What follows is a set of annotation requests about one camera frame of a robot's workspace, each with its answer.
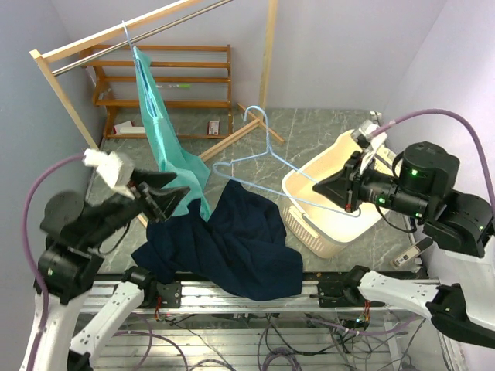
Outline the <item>navy blue t shirt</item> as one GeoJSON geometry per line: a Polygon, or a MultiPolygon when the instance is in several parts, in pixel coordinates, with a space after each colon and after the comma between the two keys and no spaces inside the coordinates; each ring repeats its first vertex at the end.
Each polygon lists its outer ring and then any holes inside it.
{"type": "Polygon", "coordinates": [[[151,223],[146,241],[131,257],[163,284],[176,273],[190,272],[229,294],[270,301],[301,294],[301,254],[285,244],[278,206],[230,180],[208,220],[200,201],[189,212],[151,223]]]}

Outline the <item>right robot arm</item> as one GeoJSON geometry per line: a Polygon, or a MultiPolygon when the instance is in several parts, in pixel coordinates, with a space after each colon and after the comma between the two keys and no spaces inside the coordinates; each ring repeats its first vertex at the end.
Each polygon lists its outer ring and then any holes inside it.
{"type": "Polygon", "coordinates": [[[353,213],[362,203],[413,218],[422,232],[452,259],[458,282],[427,288],[356,266],[341,297],[391,304],[422,316],[443,335],[471,345],[494,347],[494,212],[484,199],[454,190],[460,161],[423,141],[398,156],[397,176],[362,168],[355,151],[343,168],[316,183],[314,192],[353,213]]]}

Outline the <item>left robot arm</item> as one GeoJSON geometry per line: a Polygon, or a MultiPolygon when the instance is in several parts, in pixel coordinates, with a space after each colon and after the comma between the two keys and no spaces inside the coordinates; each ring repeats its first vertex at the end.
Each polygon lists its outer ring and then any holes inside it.
{"type": "Polygon", "coordinates": [[[187,185],[170,186],[176,176],[134,170],[125,194],[115,192],[99,204],[73,191],[49,200],[40,224],[46,249],[33,265],[35,314],[22,370],[91,370],[123,321],[136,308],[155,306],[155,275],[131,267],[90,323],[73,331],[105,259],[102,243],[141,213],[151,222],[170,218],[190,191],[187,185]]]}

